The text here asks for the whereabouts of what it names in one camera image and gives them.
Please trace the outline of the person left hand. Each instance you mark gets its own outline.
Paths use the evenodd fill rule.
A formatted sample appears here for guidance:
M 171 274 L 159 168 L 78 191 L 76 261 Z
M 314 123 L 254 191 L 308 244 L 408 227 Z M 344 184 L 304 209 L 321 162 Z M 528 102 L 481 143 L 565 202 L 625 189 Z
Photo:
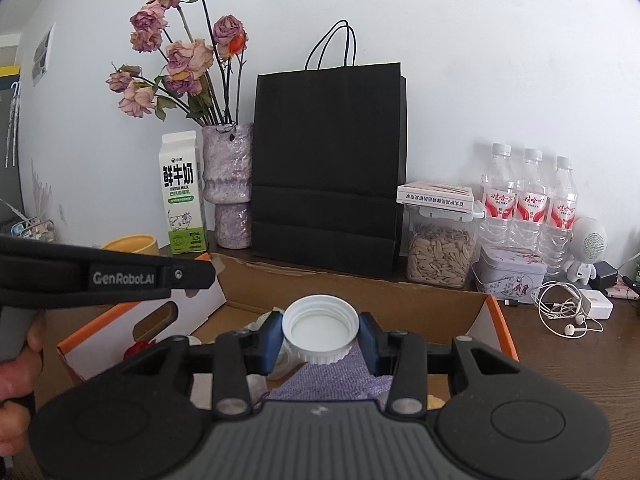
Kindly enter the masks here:
M 46 318 L 39 312 L 30 328 L 26 346 L 20 355 L 1 364 L 1 456 L 15 455 L 24 448 L 32 416 L 29 409 L 16 402 L 34 392 L 43 369 L 41 356 Z

